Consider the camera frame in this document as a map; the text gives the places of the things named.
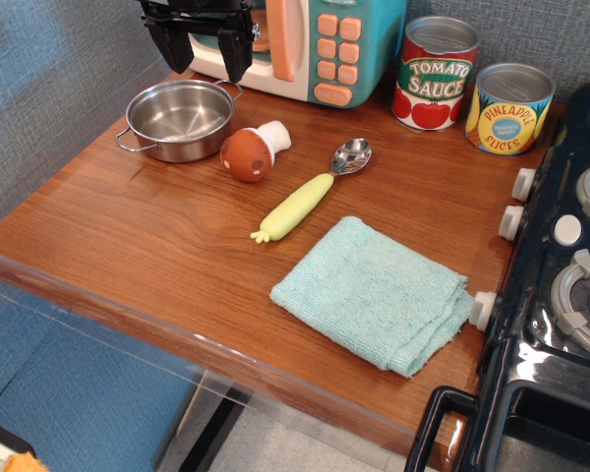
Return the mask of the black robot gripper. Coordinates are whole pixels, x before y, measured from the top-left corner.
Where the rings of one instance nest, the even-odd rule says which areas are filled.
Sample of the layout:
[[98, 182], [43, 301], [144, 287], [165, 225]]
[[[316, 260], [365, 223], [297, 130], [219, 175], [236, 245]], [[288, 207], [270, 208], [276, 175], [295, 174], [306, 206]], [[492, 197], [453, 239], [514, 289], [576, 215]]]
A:
[[184, 73], [194, 59], [187, 33], [217, 36], [228, 80], [238, 84], [260, 36], [249, 1], [140, 1], [150, 37], [168, 67]]

